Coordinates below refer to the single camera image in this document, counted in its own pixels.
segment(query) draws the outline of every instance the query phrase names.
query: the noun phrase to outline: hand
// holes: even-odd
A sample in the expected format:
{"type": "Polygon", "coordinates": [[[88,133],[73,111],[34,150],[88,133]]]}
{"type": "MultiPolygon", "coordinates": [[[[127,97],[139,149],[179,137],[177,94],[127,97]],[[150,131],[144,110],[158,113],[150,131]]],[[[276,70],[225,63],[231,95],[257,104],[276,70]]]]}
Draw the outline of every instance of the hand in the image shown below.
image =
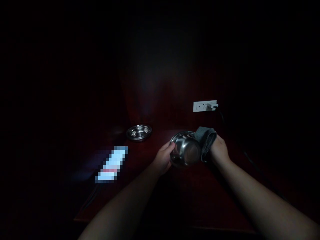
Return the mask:
{"type": "Polygon", "coordinates": [[[163,175],[168,171],[171,167],[170,162],[170,153],[175,147],[175,143],[170,141],[163,145],[160,150],[158,151],[156,158],[153,160],[152,164],[155,166],[156,170],[163,175]]]}
{"type": "Polygon", "coordinates": [[[216,140],[213,142],[210,152],[215,165],[231,161],[228,154],[227,145],[219,135],[217,135],[216,140]]]}

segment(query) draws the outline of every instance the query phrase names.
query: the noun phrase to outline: left hand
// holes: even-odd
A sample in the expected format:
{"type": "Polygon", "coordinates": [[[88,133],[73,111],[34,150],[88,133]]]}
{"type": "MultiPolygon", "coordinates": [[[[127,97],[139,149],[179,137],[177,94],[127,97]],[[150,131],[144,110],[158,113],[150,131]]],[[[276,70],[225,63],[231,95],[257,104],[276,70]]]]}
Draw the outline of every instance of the left hand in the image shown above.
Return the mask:
{"type": "Polygon", "coordinates": [[[166,171],[168,171],[168,169],[171,167],[170,153],[172,152],[174,147],[174,142],[172,142],[171,144],[170,141],[167,142],[160,148],[156,158],[152,162],[152,164],[155,166],[155,168],[161,175],[165,174],[166,171]]]}

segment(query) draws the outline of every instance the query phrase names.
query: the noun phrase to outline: person's left arm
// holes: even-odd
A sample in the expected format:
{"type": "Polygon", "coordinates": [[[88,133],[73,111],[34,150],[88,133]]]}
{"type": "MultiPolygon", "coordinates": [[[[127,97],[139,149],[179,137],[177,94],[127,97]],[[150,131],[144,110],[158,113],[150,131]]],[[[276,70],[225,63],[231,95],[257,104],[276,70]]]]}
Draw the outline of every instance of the person's left arm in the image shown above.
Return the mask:
{"type": "Polygon", "coordinates": [[[163,145],[154,161],[97,213],[79,239],[130,239],[159,177],[171,166],[174,146],[163,145]]]}

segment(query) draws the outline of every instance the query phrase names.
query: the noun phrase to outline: wall outlet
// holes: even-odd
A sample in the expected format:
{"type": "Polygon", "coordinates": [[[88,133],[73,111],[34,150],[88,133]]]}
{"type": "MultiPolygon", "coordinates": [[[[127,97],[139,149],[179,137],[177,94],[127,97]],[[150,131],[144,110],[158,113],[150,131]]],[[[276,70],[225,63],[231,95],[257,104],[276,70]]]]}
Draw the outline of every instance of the wall outlet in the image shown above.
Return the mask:
{"type": "Polygon", "coordinates": [[[211,100],[211,101],[201,101],[201,102],[193,102],[193,111],[194,112],[205,112],[205,111],[215,111],[216,109],[207,109],[208,103],[216,104],[217,100],[211,100]]]}

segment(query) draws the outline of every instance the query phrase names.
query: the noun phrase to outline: black cable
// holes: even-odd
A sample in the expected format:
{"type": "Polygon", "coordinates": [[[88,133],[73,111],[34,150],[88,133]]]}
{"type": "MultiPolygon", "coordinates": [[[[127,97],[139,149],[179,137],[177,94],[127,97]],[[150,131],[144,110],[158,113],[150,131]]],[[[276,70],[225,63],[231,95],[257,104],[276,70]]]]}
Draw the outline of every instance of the black cable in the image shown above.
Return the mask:
{"type": "Polygon", "coordinates": [[[94,190],[93,193],[91,194],[87,204],[83,207],[82,210],[85,210],[87,207],[89,207],[89,205],[93,202],[93,200],[95,199],[95,197],[98,195],[98,193],[101,191],[102,188],[102,184],[98,184],[94,190]]]}
{"type": "MultiPolygon", "coordinates": [[[[229,130],[228,127],[227,127],[227,124],[225,123],[224,116],[223,116],[222,112],[220,111],[219,108],[217,108],[217,109],[218,109],[218,112],[219,112],[220,115],[221,115],[221,119],[222,119],[223,125],[225,126],[225,128],[226,128],[227,130],[229,130]]],[[[253,167],[256,169],[256,171],[263,177],[264,181],[266,181],[266,182],[270,185],[270,188],[271,188],[279,197],[281,197],[283,200],[285,200],[285,201],[287,201],[287,202],[289,203],[289,201],[285,198],[285,196],[270,182],[270,180],[264,175],[264,173],[261,171],[261,169],[254,163],[254,161],[248,156],[248,154],[246,153],[245,150],[243,150],[242,147],[241,147],[241,150],[242,150],[243,154],[247,157],[247,159],[249,160],[249,162],[250,162],[250,163],[253,165],[253,167]]]]}

